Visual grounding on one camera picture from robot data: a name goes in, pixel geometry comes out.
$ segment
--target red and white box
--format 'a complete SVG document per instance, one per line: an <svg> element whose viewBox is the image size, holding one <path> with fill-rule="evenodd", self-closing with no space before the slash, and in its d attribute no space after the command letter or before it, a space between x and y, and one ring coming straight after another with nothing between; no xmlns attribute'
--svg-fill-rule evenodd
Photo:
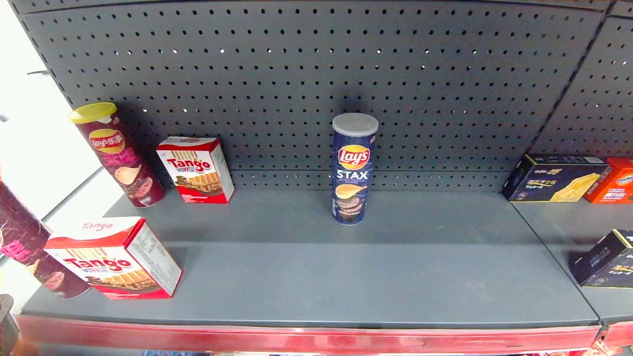
<svg viewBox="0 0 633 356"><path fill-rule="evenodd" d="M171 298L182 270L142 217L78 222L44 251L112 300Z"/></svg>
<svg viewBox="0 0 633 356"><path fill-rule="evenodd" d="M235 187L219 139L169 137L156 152L185 203L229 202Z"/></svg>
<svg viewBox="0 0 633 356"><path fill-rule="evenodd" d="M609 167L587 190L594 204L633 204L633 158L609 157Z"/></svg>

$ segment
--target yellow lid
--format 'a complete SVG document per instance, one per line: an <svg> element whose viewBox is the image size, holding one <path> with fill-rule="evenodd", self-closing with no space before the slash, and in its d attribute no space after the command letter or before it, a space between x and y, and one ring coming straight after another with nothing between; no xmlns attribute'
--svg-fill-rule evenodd
<svg viewBox="0 0 633 356"><path fill-rule="evenodd" d="M110 116L115 112L116 105L114 105L114 103L94 103L74 109L68 118L73 124L87 124L97 121L102 117Z"/></svg>

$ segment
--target gray pegboard panel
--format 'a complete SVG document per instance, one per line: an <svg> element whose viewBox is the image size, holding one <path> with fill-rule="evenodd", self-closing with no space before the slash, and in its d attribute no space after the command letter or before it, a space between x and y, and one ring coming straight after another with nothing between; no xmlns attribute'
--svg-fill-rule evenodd
<svg viewBox="0 0 633 356"><path fill-rule="evenodd" d="M580 8L594 11L604 11L609 6L610 0L488 0L505 1L509 3L530 3L547 6L562 6L569 8Z"/></svg>
<svg viewBox="0 0 633 356"><path fill-rule="evenodd" d="M332 118L362 111L381 121L377 170L507 172L601 13L266 1L21 17L69 102L115 101L149 155L169 135L220 136L234 170L329 170Z"/></svg>
<svg viewBox="0 0 633 356"><path fill-rule="evenodd" d="M379 171L372 175L372 189L395 191L498 191L507 172L402 172ZM248 189L330 189L329 172L287 170L235 170L235 186Z"/></svg>
<svg viewBox="0 0 633 356"><path fill-rule="evenodd" d="M633 20L608 18L532 151L633 153Z"/></svg>
<svg viewBox="0 0 633 356"><path fill-rule="evenodd" d="M618 0L615 2L611 11L611 16L633 17L633 2Z"/></svg>
<svg viewBox="0 0 633 356"><path fill-rule="evenodd" d="M55 11L63 9L145 3L168 0L9 0L17 13L26 15L27 13L38 13L43 11ZM603 11L609 1L607 0L485 0L506 3L535 4L548 6L562 6L571 8L582 8L594 11Z"/></svg>

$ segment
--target maroon chip can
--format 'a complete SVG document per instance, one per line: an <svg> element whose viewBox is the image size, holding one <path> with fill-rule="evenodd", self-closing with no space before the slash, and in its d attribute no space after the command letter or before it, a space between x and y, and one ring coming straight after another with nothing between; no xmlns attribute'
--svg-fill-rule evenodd
<svg viewBox="0 0 633 356"><path fill-rule="evenodd" d="M70 113L70 120L135 207L149 207L163 199L165 190L134 146L116 105L81 106Z"/></svg>
<svg viewBox="0 0 633 356"><path fill-rule="evenodd" d="M75 298L90 286L44 251L50 235L49 229L0 182L0 252L27 266L60 298Z"/></svg>

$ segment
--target lay's stax can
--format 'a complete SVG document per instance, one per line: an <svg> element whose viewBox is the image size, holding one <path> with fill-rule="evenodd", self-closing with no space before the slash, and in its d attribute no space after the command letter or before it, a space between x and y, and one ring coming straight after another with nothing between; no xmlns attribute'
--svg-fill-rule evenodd
<svg viewBox="0 0 633 356"><path fill-rule="evenodd" d="M365 216L378 120L345 113L335 117L332 126L332 214L340 224L356 225Z"/></svg>

